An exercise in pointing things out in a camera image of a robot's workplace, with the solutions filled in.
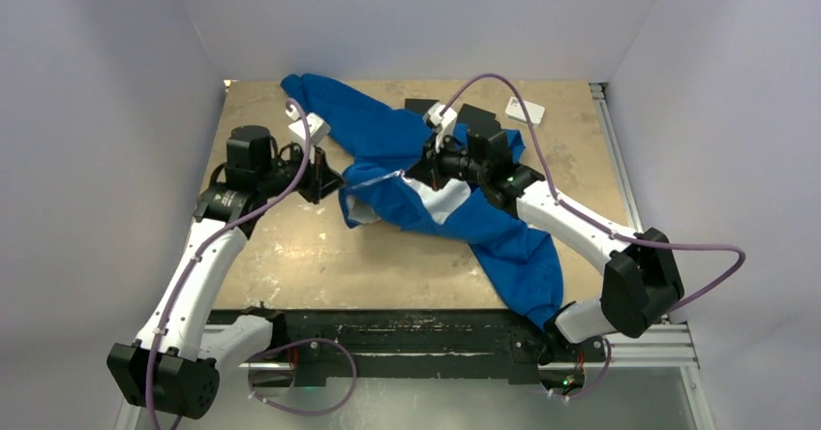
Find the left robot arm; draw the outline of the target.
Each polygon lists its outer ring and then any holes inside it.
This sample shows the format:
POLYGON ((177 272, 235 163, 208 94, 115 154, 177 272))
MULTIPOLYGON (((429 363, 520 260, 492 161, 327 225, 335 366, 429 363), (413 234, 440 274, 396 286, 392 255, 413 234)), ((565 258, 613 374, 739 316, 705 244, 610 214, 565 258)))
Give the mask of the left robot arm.
POLYGON ((221 379, 241 363, 286 354, 290 338, 280 311, 249 307, 218 333, 205 328, 263 208, 290 193, 318 203, 342 186, 319 146, 328 132, 321 120, 295 121, 292 141, 279 147, 265 127, 232 130, 225 161, 198 197, 187 248, 166 292, 133 342, 114 344, 106 359, 128 404, 199 419, 214 403, 221 379))

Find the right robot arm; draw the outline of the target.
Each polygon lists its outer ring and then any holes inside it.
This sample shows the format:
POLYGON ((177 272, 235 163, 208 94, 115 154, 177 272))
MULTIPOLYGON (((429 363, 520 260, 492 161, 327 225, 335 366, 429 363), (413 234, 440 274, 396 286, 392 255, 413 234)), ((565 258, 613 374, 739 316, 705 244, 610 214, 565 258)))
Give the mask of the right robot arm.
POLYGON ((452 136, 453 122, 430 122, 409 177, 434 190, 452 180, 477 187, 491 205, 546 230, 602 275, 598 298, 572 302, 544 324, 543 345, 566 359, 582 342, 621 333, 638 338, 684 298, 684 286, 666 235, 610 221, 553 190, 546 177, 516 162, 497 121, 470 126, 466 141, 452 136))

